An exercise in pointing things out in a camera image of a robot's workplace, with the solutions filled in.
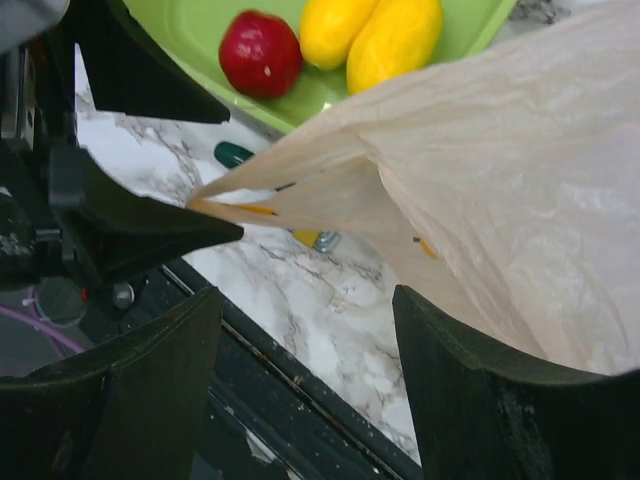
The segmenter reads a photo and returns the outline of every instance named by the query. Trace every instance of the yellow mango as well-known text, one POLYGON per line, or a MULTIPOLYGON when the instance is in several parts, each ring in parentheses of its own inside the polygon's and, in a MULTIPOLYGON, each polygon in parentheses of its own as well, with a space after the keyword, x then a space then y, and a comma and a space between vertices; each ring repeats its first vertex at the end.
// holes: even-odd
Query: yellow mango
POLYGON ((344 64, 379 0, 308 0, 300 17, 300 50, 321 70, 344 64))
POLYGON ((380 0, 347 58, 351 95, 424 67, 444 23, 439 0, 380 0))

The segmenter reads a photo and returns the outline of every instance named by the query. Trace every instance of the orange label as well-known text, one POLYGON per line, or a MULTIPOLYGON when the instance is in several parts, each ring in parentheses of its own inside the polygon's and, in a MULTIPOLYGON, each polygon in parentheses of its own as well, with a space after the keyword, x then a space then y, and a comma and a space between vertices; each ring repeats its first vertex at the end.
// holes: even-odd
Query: orange label
POLYGON ((270 208, 261 207, 260 205, 234 205, 234 207, 242 208, 248 212, 259 213, 261 215, 275 215, 276 212, 270 208))

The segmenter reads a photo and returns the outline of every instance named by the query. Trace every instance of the green tray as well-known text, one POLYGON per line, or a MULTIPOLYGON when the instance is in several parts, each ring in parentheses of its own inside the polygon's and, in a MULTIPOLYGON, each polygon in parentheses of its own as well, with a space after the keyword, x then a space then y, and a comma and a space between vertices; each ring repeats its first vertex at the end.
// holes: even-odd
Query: green tray
MULTIPOLYGON (((445 27, 432 63, 484 50, 517 0, 441 1, 445 27)), ((194 80, 216 97, 283 133, 347 96, 344 70, 322 73, 307 66, 289 94, 263 101, 236 92, 220 69, 218 45, 238 13, 253 8, 279 15, 297 31, 305 0, 124 0, 124 3, 151 38, 194 80)))

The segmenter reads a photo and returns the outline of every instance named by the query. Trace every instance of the marble countertop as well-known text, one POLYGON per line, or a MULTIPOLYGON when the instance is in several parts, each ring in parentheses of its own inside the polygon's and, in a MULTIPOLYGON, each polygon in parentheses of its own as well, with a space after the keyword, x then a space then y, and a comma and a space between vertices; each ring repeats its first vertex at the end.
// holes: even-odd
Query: marble countertop
MULTIPOLYGON (((585 3, 520 0, 496 41, 544 28, 585 3)), ((213 158, 219 141, 259 151, 273 139, 273 132, 246 119, 199 125, 96 112, 77 57, 80 142, 138 194, 182 204, 194 187, 224 173, 213 158)), ((331 255, 321 255, 286 231, 248 226, 242 241, 185 258, 419 462, 393 326, 396 279, 375 252, 345 237, 331 255)))

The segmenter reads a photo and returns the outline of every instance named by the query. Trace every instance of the white plastic bag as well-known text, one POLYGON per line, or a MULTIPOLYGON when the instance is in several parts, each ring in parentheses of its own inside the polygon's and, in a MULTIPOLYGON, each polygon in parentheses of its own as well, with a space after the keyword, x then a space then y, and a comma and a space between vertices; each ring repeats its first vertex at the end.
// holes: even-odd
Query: white plastic bag
POLYGON ((582 370, 632 369, 640 2, 597 5, 354 96, 194 192, 190 206, 355 233, 402 283, 482 332, 582 370), (260 206, 207 199, 292 182, 260 206))

